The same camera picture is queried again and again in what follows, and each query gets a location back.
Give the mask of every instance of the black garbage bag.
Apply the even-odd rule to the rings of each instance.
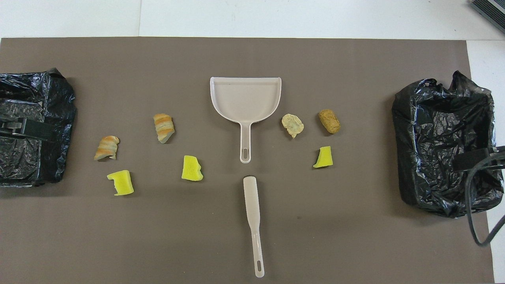
[[[491,91],[459,71],[449,89],[435,79],[414,82],[395,95],[398,181],[409,205],[440,216],[466,214],[467,172],[455,171],[457,154],[495,146]],[[481,170],[473,178],[472,212],[498,205],[503,196],[500,170]]]
[[[72,86],[56,68],[0,74],[1,116],[54,126],[48,141],[0,136],[0,186],[34,186],[62,179],[76,114],[74,99]]]

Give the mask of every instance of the white dustpan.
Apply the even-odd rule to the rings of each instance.
[[[250,128],[269,117],[281,98],[281,78],[211,78],[211,99],[224,118],[240,124],[240,161],[251,161]]]

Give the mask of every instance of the trash bag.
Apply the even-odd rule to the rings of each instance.
[[[392,114],[398,182],[405,203],[444,217],[466,214],[468,173],[455,171],[453,159],[457,154],[496,146],[493,109],[491,91],[459,71],[453,74],[449,89],[435,79],[424,79],[395,95]],[[500,203],[502,179],[500,170],[475,174],[472,212]]]
[[[0,186],[34,186],[63,178],[77,111],[74,99],[72,86],[56,68],[0,74],[0,116],[27,118],[53,130],[51,140],[0,135]]]

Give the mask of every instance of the white plastic spatula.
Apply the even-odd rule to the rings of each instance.
[[[211,78],[211,99],[224,118],[240,124],[240,161],[251,161],[251,125],[269,117],[281,98],[281,78]]]
[[[261,252],[260,239],[260,202],[258,200],[258,185],[256,184],[255,177],[247,176],[244,178],[244,196],[247,221],[249,222],[249,227],[251,227],[255,273],[256,277],[263,277],[265,269],[263,268],[263,253]]]

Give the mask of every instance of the food scrap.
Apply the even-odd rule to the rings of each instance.
[[[316,164],[313,167],[321,168],[331,165],[333,165],[333,159],[331,158],[331,147],[325,146],[319,148],[319,156],[317,158]]]
[[[204,178],[201,174],[201,166],[195,156],[184,156],[184,165],[182,166],[183,179],[199,181]]]
[[[158,113],[153,116],[153,119],[155,120],[158,141],[165,143],[175,133],[172,117],[164,113]]]
[[[115,196],[127,195],[133,193],[133,186],[131,184],[130,171],[122,170],[119,172],[107,175],[108,179],[114,180],[114,187],[118,193]]]
[[[105,136],[100,140],[98,149],[96,150],[95,161],[110,156],[111,159],[116,159],[116,151],[118,150],[119,138],[115,136]]]
[[[295,138],[297,134],[300,134],[304,130],[304,124],[301,120],[292,114],[286,114],[282,117],[282,126],[287,129],[287,133],[291,135],[291,137]]]
[[[319,120],[324,128],[331,133],[337,133],[340,130],[340,122],[332,110],[322,110],[319,112]]]

